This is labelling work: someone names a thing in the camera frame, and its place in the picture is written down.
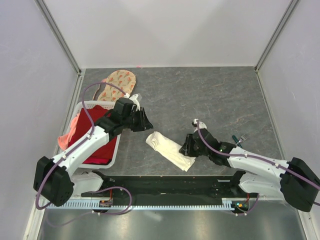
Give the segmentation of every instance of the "pink cloth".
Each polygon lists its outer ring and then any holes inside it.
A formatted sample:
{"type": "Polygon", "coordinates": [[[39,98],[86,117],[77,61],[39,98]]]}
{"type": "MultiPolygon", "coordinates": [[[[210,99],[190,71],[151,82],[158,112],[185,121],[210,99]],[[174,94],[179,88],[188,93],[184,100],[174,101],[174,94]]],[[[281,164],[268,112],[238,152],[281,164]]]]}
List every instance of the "pink cloth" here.
{"type": "Polygon", "coordinates": [[[80,113],[78,113],[74,117],[74,119],[72,119],[72,121],[70,123],[70,131],[67,134],[63,135],[63,136],[59,136],[58,137],[58,145],[63,151],[68,148],[68,144],[70,143],[71,138],[76,133],[76,128],[77,128],[77,123],[78,123],[79,116],[80,116],[80,113]]]}

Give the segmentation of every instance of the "oven mitt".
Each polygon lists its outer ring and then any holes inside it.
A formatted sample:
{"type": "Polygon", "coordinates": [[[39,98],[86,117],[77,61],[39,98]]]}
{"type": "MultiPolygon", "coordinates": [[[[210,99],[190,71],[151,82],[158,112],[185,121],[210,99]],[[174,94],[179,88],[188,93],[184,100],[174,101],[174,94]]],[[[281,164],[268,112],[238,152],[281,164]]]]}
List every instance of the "oven mitt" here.
{"type": "Polygon", "coordinates": [[[166,138],[160,132],[155,131],[150,134],[145,142],[183,171],[187,172],[195,162],[195,157],[184,156],[179,153],[181,146],[166,138]]]}
{"type": "MultiPolygon", "coordinates": [[[[131,95],[136,85],[136,76],[127,70],[117,70],[111,73],[106,79],[103,79],[102,82],[111,83],[131,95]]],[[[123,96],[124,94],[118,89],[109,85],[101,84],[95,92],[93,100],[96,99],[97,101],[115,102],[123,96]],[[104,87],[104,90],[96,99],[96,95],[102,87],[104,87]]]]}

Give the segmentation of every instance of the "reflective metal surface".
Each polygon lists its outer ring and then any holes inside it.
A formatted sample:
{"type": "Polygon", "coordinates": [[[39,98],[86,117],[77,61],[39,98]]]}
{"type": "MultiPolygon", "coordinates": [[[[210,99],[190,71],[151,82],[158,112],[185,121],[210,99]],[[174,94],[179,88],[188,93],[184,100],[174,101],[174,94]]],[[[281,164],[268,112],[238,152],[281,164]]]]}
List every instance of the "reflective metal surface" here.
{"type": "MultiPolygon", "coordinates": [[[[88,210],[47,209],[54,224],[88,210]]],[[[86,215],[64,227],[42,221],[38,240],[305,240],[297,211],[259,201],[248,216],[208,210],[132,210],[120,216],[86,215]]]]}

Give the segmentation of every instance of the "teal handle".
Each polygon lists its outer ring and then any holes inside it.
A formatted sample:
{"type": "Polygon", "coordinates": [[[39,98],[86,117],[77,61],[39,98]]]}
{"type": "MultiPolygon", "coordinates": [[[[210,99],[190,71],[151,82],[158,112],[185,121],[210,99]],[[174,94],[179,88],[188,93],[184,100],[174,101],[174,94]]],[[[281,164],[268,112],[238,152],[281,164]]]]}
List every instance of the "teal handle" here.
{"type": "Polygon", "coordinates": [[[235,135],[232,135],[232,139],[235,141],[235,143],[239,142],[238,138],[235,135]]]}

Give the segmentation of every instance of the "white wall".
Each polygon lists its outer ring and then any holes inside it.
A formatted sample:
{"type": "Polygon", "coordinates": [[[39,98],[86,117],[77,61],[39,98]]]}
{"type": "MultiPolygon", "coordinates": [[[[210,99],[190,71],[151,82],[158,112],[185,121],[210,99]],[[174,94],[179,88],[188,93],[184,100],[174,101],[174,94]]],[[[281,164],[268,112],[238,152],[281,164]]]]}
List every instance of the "white wall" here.
{"type": "Polygon", "coordinates": [[[22,239],[37,160],[52,156],[77,76],[33,0],[0,1],[0,238],[22,239]]]}
{"type": "Polygon", "coordinates": [[[254,66],[290,0],[45,0],[82,68],[254,66]]]}
{"type": "MultiPolygon", "coordinates": [[[[302,0],[261,68],[281,145],[320,176],[320,1],[302,0]]],[[[313,207],[320,223],[320,207],[313,207]]]]}

